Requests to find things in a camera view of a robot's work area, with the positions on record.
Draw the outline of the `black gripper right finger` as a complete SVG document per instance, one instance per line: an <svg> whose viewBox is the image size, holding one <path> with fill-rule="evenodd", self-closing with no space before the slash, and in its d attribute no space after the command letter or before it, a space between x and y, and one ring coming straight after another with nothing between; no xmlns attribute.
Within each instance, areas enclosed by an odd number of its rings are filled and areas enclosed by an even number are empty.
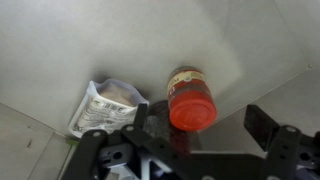
<svg viewBox="0 0 320 180"><path fill-rule="evenodd" d="M243 125L263 151L269 149L274 134L279 129L276 121L259 106L253 104L246 107Z"/></svg>

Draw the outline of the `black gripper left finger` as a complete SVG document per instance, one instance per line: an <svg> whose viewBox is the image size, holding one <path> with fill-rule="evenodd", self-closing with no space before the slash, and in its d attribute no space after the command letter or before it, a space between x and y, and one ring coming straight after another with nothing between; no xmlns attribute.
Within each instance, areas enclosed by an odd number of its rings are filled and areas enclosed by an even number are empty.
<svg viewBox="0 0 320 180"><path fill-rule="evenodd" d="M138 108L137 108L137 112L135 115L135 119L134 119L134 125L142 128L144 126L144 121L146 119L146 115L147 115L147 109L148 109L148 105L147 104L139 104Z"/></svg>

